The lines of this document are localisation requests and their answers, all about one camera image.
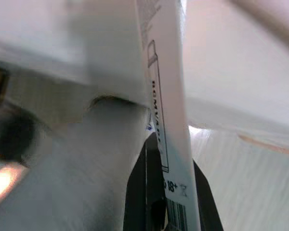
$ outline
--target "black product line drawing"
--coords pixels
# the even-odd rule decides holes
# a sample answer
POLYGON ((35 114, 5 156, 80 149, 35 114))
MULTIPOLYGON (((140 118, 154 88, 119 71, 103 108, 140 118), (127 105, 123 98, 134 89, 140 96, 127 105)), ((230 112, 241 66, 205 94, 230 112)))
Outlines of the black product line drawing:
POLYGON ((169 172, 167 138, 164 123, 163 101, 160 87, 160 75, 158 66, 158 55, 156 53, 155 41, 150 41, 148 47, 148 73, 152 84, 153 96, 153 120, 156 126, 156 134, 158 139, 158 149, 160 152, 160 159, 162 162, 162 170, 169 172))

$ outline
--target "white fabric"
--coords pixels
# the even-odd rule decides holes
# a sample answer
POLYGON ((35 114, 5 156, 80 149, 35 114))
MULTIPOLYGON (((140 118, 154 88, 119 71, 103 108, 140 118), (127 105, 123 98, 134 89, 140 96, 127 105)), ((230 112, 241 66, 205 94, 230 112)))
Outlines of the white fabric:
POLYGON ((143 107, 102 101, 63 139, 42 143, 47 154, 0 204, 0 231, 121 231, 148 118, 143 107))
MULTIPOLYGON (((95 95, 114 93, 147 104, 131 3, 0 0, 0 60, 92 85, 95 95)), ((182 4, 184 21, 186 1, 182 4)), ((287 46, 229 2, 191 0, 187 8, 183 61, 189 123, 289 147, 287 46)), ((93 94, 84 88, 73 97, 88 100, 93 94)))

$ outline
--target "barcode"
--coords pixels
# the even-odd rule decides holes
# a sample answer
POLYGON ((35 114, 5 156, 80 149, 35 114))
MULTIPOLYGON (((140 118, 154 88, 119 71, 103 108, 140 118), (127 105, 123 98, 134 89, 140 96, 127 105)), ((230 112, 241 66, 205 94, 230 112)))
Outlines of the barcode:
POLYGON ((168 221, 180 231, 187 231, 185 206, 167 199, 168 221))

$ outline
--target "white surface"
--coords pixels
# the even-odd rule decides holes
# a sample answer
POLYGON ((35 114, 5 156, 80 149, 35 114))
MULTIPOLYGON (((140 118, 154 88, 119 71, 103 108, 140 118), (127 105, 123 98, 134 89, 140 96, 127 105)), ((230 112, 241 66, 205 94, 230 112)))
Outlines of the white surface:
POLYGON ((191 128, 225 231, 289 231, 289 155, 235 133, 191 128))
POLYGON ((134 0, 0 0, 0 61, 144 103, 134 0))
POLYGON ((0 231, 121 231, 148 118, 135 104, 101 101, 42 142, 43 159, 0 204, 0 231))
POLYGON ((225 1, 190 1, 184 78, 191 124, 289 142, 289 49, 225 1))
MULTIPOLYGON (((93 85, 94 95, 115 92, 145 104, 130 3, 40 0, 32 7, 32 0, 1 0, 0 60, 93 85), (92 10, 90 3, 98 8, 92 10), (108 4, 117 6, 113 16, 108 4)), ((188 4, 184 78, 189 122, 270 135, 289 146, 286 45, 227 1, 188 4)), ((77 98, 87 99, 85 92, 77 98)))

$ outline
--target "black plastic part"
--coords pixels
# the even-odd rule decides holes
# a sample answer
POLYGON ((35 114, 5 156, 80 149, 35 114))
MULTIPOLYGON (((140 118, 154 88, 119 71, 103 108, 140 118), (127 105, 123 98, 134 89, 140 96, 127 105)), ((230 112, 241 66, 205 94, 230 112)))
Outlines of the black plastic part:
POLYGON ((166 203, 157 139, 145 142, 127 185, 124 231, 160 231, 166 203))
MULTIPOLYGON (((223 231, 209 183, 194 162, 202 231, 223 231)), ((124 231, 160 231, 165 222, 163 173, 155 133, 145 142, 127 185, 124 231)))
POLYGON ((200 225, 202 231, 223 231, 208 180, 194 162, 200 225))

